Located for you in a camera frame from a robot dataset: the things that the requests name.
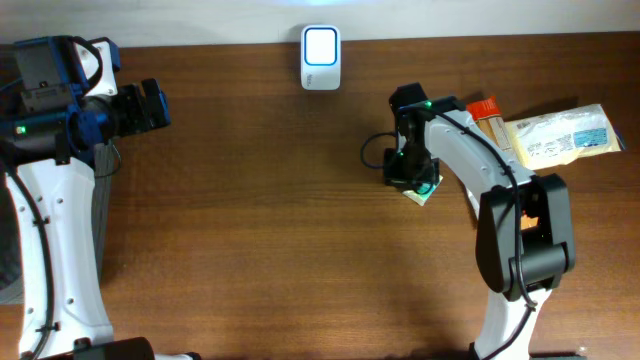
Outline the teal tissue packet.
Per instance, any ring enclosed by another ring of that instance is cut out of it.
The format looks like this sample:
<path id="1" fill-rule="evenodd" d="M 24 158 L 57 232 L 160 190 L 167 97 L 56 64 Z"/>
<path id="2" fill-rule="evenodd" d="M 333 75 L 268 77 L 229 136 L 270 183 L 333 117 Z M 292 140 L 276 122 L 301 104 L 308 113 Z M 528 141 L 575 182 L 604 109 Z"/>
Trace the teal tissue packet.
<path id="1" fill-rule="evenodd" d="M 439 179 L 435 183 L 424 183 L 417 187 L 417 191 L 404 190 L 401 192 L 401 194 L 409 198 L 419 206 L 424 206 L 431 195 L 436 191 L 442 180 L 443 176 L 440 175 Z"/>

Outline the orange spaghetti packet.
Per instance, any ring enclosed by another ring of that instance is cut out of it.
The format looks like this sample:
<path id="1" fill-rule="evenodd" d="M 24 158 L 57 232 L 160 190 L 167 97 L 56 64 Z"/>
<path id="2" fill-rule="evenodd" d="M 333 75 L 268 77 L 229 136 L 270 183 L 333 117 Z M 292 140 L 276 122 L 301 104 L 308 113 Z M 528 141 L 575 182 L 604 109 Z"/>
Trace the orange spaghetti packet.
<path id="1" fill-rule="evenodd" d="M 498 107 L 496 97 L 492 96 L 485 100 L 476 101 L 467 105 L 469 111 L 478 128 L 487 135 L 503 152 L 520 164 L 518 156 L 510 140 L 507 127 L 502 118 L 502 112 Z M 468 188 L 465 186 L 467 197 L 476 218 L 479 215 L 479 202 Z M 538 218 L 530 218 L 523 213 L 521 218 L 521 229 L 532 229 L 538 225 Z"/>

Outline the yellow white snack bag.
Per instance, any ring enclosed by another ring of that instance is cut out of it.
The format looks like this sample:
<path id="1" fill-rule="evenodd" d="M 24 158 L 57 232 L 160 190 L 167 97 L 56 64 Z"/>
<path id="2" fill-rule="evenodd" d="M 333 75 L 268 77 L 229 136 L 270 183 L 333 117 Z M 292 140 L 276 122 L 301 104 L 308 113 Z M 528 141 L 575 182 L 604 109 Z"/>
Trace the yellow white snack bag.
<path id="1" fill-rule="evenodd" d="M 509 121 L 506 129 L 520 163 L 531 170 L 621 150 L 600 104 Z"/>

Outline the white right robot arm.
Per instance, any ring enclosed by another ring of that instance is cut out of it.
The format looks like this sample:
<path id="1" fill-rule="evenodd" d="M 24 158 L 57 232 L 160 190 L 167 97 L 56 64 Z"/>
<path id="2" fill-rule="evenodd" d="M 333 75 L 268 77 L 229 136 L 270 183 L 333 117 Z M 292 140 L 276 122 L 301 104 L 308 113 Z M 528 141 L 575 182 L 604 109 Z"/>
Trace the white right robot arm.
<path id="1" fill-rule="evenodd" d="M 477 203 L 475 258 L 487 285 L 471 359 L 528 359 L 542 305 L 575 266 L 566 183 L 502 151 L 454 97 L 391 100 L 399 153 L 443 161 Z"/>

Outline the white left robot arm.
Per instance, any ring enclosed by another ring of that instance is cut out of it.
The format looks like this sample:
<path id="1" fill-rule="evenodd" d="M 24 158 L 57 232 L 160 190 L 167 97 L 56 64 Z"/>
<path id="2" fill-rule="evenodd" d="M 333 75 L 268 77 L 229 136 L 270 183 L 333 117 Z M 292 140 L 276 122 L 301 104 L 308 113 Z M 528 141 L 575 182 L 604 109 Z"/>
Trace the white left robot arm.
<path id="1" fill-rule="evenodd" d="M 69 104 L 1 122 L 1 166 L 21 250 L 23 359 L 157 359 L 144 337 L 117 340 L 99 288 L 92 229 L 94 149 L 170 123 L 155 79 L 114 96 L 72 87 Z"/>

